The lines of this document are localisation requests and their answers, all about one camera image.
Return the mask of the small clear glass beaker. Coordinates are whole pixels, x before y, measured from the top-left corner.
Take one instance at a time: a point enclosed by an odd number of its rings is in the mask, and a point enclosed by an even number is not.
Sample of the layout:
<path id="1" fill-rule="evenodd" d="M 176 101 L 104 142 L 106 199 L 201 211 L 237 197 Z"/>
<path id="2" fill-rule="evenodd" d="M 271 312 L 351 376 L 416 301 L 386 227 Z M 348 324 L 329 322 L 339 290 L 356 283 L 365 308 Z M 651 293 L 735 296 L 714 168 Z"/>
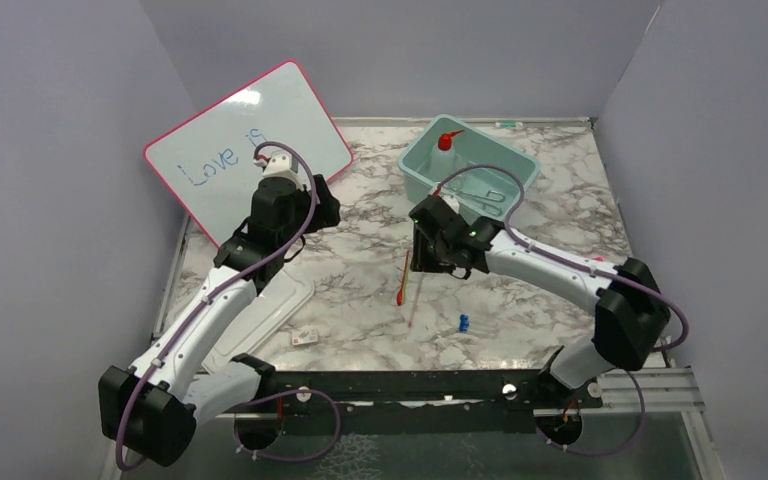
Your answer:
<path id="1" fill-rule="evenodd" d="M 463 156 L 458 156 L 455 159 L 453 163 L 455 176 L 449 182 L 449 185 L 452 189 L 460 190 L 462 188 L 464 173 L 461 173 L 461 170 L 468 165 L 469 165 L 469 161 Z"/>

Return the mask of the white wash bottle red cap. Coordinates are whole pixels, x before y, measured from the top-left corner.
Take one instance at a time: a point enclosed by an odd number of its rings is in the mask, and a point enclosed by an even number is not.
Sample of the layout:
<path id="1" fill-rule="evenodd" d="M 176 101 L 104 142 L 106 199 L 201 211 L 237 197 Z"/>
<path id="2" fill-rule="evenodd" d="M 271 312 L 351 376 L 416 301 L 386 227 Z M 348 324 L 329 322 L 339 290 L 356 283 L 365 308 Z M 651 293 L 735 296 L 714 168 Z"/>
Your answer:
<path id="1" fill-rule="evenodd" d="M 439 183 L 460 168 L 459 155 L 454 146 L 454 139 L 464 130 L 442 133 L 430 151 L 428 178 Z"/>

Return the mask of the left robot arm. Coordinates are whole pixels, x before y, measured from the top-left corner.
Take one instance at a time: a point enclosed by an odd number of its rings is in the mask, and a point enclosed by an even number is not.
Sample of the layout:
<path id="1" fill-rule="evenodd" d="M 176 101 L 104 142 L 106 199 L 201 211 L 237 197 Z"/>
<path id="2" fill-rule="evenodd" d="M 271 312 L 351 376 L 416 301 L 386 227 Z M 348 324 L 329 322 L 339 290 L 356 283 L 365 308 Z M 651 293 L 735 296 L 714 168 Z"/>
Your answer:
<path id="1" fill-rule="evenodd" d="M 285 395 L 276 392 L 276 369 L 264 360 L 243 353 L 202 379 L 195 374 L 288 262 L 289 246 L 306 233 L 337 226 L 339 209 L 320 174 L 311 189 L 281 177 L 259 182 L 250 216 L 221 245 L 200 294 L 128 368 L 111 366 L 99 379 L 102 433 L 115 443 L 120 470 L 145 460 L 172 465 L 198 427 L 234 406 L 282 416 Z"/>

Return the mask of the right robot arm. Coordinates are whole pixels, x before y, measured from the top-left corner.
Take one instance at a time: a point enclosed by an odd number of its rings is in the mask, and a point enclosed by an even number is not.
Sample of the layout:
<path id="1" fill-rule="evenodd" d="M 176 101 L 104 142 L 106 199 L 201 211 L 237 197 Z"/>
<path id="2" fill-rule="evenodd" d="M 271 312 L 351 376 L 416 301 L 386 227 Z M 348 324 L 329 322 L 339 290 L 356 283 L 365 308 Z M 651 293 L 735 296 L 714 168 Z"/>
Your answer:
<path id="1" fill-rule="evenodd" d="M 592 315 L 593 334 L 557 350 L 535 388 L 560 407 L 591 379 L 614 369 L 640 370 L 655 350 L 670 312 L 648 266 L 589 260 L 534 241 L 489 217 L 467 222 L 441 197 L 429 195 L 409 213 L 415 272 L 461 269 L 524 281 Z"/>

